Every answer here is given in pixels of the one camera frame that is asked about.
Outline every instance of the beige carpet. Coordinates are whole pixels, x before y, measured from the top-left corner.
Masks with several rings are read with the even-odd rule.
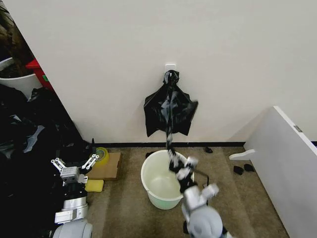
[[[162,211],[154,207],[143,189],[140,170],[147,152],[161,148],[120,148],[122,166],[118,181],[106,182],[101,193],[89,193],[88,221],[94,238],[181,238],[181,203]],[[238,238],[287,238],[288,235],[256,173],[233,173],[228,156],[243,147],[215,147],[207,154],[203,148],[177,148],[184,156],[199,159],[198,169],[207,173],[220,188],[210,205],[221,215],[225,227]],[[202,185],[204,177],[195,176]]]

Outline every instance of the bucket rim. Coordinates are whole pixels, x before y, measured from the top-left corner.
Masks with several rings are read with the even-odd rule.
[[[146,190],[152,197],[154,197],[154,198],[156,198],[156,199],[159,199],[159,200],[162,200],[162,201],[165,201],[165,202],[172,202],[172,201],[180,200],[180,199],[183,198],[183,195],[182,195],[182,194],[181,194],[180,196],[176,197],[176,198],[162,198],[162,197],[159,197],[159,196],[155,195],[154,193],[152,193],[152,192],[148,189],[148,187],[146,186],[145,182],[143,181],[143,170],[144,170],[145,165],[146,165],[147,162],[149,161],[149,158],[151,158],[151,157],[154,156],[155,154],[160,154],[160,153],[162,153],[162,152],[167,152],[167,150],[158,150],[158,151],[152,153],[151,155],[149,155],[149,156],[146,158],[146,160],[143,162],[143,165],[142,165],[142,168],[141,168],[141,181],[142,181],[142,185],[143,185],[143,187],[145,188],[145,190]],[[180,156],[182,156],[182,157],[184,157],[184,158],[186,159],[186,157],[183,156],[182,154],[180,154],[180,153],[178,153],[178,152],[176,152],[176,154],[178,154],[178,155],[180,155]]]

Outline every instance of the small black item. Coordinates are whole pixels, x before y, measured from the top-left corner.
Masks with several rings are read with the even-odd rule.
[[[154,152],[156,152],[156,151],[152,151],[152,152],[148,152],[148,153],[146,153],[145,154],[145,158],[148,158],[151,154],[153,154]]]
[[[211,154],[213,151],[212,151],[211,148],[205,147],[205,152],[208,153],[208,154]]]
[[[242,175],[244,170],[239,166],[233,166],[233,171],[238,175]]]
[[[245,170],[245,171],[248,171],[248,172],[255,172],[253,166],[252,166],[252,165],[249,165],[249,164],[245,164],[245,165],[244,165],[244,170]]]

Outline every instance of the floor trim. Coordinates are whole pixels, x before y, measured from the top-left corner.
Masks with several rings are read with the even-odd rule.
[[[245,142],[173,142],[173,147],[239,147]],[[122,148],[122,147],[165,147],[164,142],[144,143],[96,143],[98,147]]]

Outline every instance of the yellow tape roll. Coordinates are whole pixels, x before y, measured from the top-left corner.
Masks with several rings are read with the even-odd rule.
[[[109,161],[109,153],[106,148],[96,148],[96,154],[99,155],[94,167],[104,166]]]

